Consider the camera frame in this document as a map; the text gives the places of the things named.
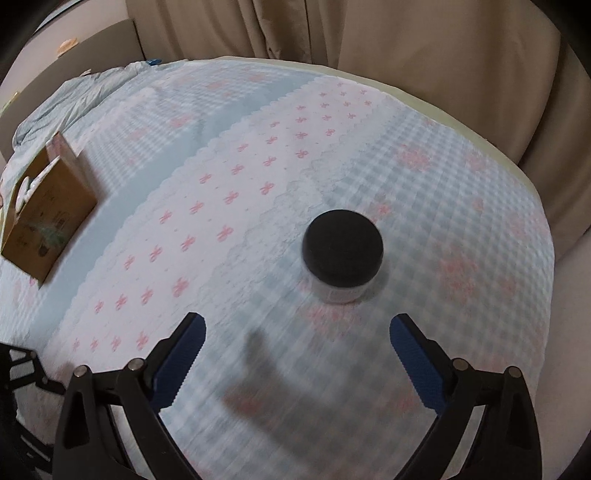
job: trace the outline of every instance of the beige curtain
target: beige curtain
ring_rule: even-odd
[[[146,57],[328,65],[438,106],[518,164],[557,258],[591,225],[591,80],[530,0],[127,0]]]

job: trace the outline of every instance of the quilted bed cover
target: quilted bed cover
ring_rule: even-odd
[[[535,190],[403,92],[337,75],[217,59],[66,82],[15,134],[3,194],[59,129],[99,206],[42,287],[0,261],[0,341],[67,382],[76,365],[147,355],[200,313],[205,346],[161,417],[205,480],[392,479],[434,419],[389,342],[401,312],[451,357],[518,365],[535,395],[554,267]],[[362,301],[331,306],[300,248],[339,208],[375,222],[385,261]],[[19,400],[52,441],[59,400]]]

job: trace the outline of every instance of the jar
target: jar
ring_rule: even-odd
[[[302,258],[314,295],[327,303],[349,303],[377,275],[384,243],[376,226],[360,213],[331,210],[306,229]]]

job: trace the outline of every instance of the cardboard box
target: cardboard box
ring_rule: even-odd
[[[25,177],[32,181],[55,158],[58,160],[54,167],[17,214],[17,192],[22,181]],[[58,132],[19,178],[10,204],[5,206],[2,256],[43,282],[96,202],[75,153]]]

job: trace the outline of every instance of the blue gripper pad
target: blue gripper pad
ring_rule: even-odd
[[[173,404],[184,379],[205,343],[205,320],[195,314],[152,380],[150,406],[155,412]]]
[[[423,405],[441,415],[446,406],[443,397],[443,377],[431,363],[415,335],[403,322],[402,315],[396,315],[390,322],[390,342]]]

